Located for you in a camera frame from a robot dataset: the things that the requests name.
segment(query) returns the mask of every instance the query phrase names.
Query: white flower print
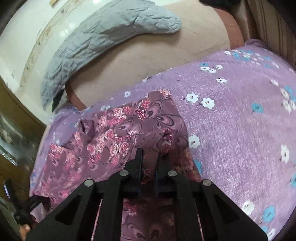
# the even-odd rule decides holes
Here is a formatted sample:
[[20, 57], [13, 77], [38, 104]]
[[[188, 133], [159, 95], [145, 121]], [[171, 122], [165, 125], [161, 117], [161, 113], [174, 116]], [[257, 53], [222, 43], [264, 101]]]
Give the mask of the white flower print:
[[200, 70], [202, 70], [202, 71], [209, 71], [210, 68], [208, 66], [202, 66], [202, 67], [200, 67]]
[[281, 94], [283, 95], [283, 97], [284, 97], [285, 99], [290, 99], [289, 93], [288, 93], [288, 91], [286, 91], [285, 89], [282, 89], [282, 88], [281, 88]]
[[202, 104], [204, 107], [207, 107], [209, 109], [212, 109], [215, 106], [215, 101], [210, 98], [203, 98]]
[[276, 229], [272, 229], [272, 230], [267, 234], [268, 241], [271, 241], [275, 234], [276, 234]]
[[287, 100], [283, 100], [282, 106], [285, 107], [286, 111], [288, 111], [289, 114], [291, 113], [292, 109], [291, 109], [291, 106]]
[[276, 63], [272, 62], [272, 65], [279, 69], [279, 66]]
[[273, 84], [273, 85], [275, 85], [275, 86], [279, 86], [279, 83], [276, 81], [276, 80], [270, 80], [271, 81], [271, 83]]
[[78, 126], [79, 126], [81, 120], [83, 120], [83, 118], [82, 118], [82, 119], [79, 118], [79, 119], [77, 120], [77, 122], [76, 122], [75, 125], [74, 125], [75, 128], [78, 128]]
[[218, 79], [216, 79], [216, 80], [217, 80], [217, 82], [219, 82], [219, 83], [227, 83], [227, 81], [228, 81], [228, 80], [223, 79], [223, 78], [218, 78]]
[[287, 163], [289, 161], [289, 149], [286, 145], [281, 145], [281, 161]]
[[129, 97], [131, 95], [131, 93], [129, 91], [124, 92], [124, 97]]
[[296, 104], [294, 100], [290, 100], [290, 105], [293, 110], [296, 110]]
[[142, 82], [145, 83], [150, 77], [147, 77], [145, 79], [142, 79]]
[[101, 106], [101, 111], [103, 111], [103, 110], [108, 110], [108, 109], [110, 109], [110, 108], [111, 108], [111, 106], [109, 106], [109, 105], [107, 105], [107, 106], [102, 105], [102, 106]]
[[190, 136], [188, 141], [190, 148], [196, 149], [200, 145], [200, 138], [196, 135]]
[[191, 94], [187, 94], [186, 99], [188, 102], [192, 102], [195, 103], [196, 101], [198, 101], [198, 95], [191, 93]]
[[255, 204], [251, 201], [245, 201], [242, 210], [247, 214], [250, 215], [255, 209]]

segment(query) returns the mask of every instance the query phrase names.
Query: brown fabric edge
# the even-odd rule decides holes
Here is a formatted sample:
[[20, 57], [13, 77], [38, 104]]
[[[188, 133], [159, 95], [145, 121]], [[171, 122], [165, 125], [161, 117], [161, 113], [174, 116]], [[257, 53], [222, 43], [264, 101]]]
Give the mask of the brown fabric edge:
[[214, 7], [213, 9], [219, 15], [220, 19], [222, 20], [226, 28], [230, 48], [235, 49], [235, 48], [244, 46], [244, 39], [242, 37], [242, 32], [240, 31], [240, 28], [237, 22], [235, 21], [234, 17], [230, 13], [224, 10], [214, 8]]
[[69, 101], [72, 105], [74, 105], [78, 110], [84, 110], [87, 106], [78, 98], [75, 92], [72, 89], [71, 82], [67, 82], [65, 84], [65, 90]]

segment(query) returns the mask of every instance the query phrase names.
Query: white wall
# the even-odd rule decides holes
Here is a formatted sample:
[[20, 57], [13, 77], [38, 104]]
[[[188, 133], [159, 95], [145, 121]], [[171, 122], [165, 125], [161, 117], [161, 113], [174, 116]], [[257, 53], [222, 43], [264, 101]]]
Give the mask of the white wall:
[[[0, 36], [0, 75], [19, 100], [43, 123], [40, 86], [46, 68], [65, 38], [89, 15], [110, 0], [28, 0]], [[166, 5], [179, 0], [157, 0]]]

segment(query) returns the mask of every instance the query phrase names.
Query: cloth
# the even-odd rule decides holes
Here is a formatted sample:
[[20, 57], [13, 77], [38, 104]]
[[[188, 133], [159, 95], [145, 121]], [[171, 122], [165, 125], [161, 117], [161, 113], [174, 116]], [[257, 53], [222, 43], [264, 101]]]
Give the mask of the cloth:
[[43, 108], [73, 73], [112, 46], [138, 34], [174, 33], [180, 26], [177, 15], [154, 2], [112, 0], [84, 20], [54, 54], [42, 81]]
[[296, 82], [292, 67], [265, 47], [252, 40], [143, 79], [81, 112], [60, 112], [40, 147], [31, 193], [41, 183], [49, 145], [67, 141], [80, 118], [167, 88], [201, 178], [212, 180], [272, 240], [296, 206]]
[[[200, 181], [200, 175], [191, 158], [184, 120], [167, 90], [151, 92], [138, 102], [99, 111], [91, 119], [81, 120], [67, 143], [51, 144], [41, 186], [35, 193], [50, 197], [54, 209], [84, 180], [99, 182], [122, 170], [128, 160], [134, 159], [137, 148], [144, 151], [145, 197], [124, 201], [122, 236], [132, 240], [137, 232], [136, 236], [145, 237], [144, 240], [170, 240], [174, 236], [171, 200], [153, 197], [152, 179], [158, 155], [165, 155], [174, 170], [191, 180]], [[154, 227], [153, 213], [159, 214], [161, 226]]]

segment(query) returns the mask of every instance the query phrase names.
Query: pink floral cloth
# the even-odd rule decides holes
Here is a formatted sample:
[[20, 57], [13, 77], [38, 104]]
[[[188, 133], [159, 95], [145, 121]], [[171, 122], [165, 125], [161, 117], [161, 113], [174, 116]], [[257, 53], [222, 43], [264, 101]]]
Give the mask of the pink floral cloth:
[[152, 179], [159, 154], [166, 154], [174, 170], [199, 181], [188, 144], [185, 122], [170, 92], [149, 93], [144, 99], [95, 113], [81, 120], [63, 146], [51, 144], [48, 161], [35, 194], [51, 199], [54, 209], [84, 180], [108, 179], [143, 148], [143, 197], [125, 200], [122, 240], [173, 240], [170, 200], [155, 198]]

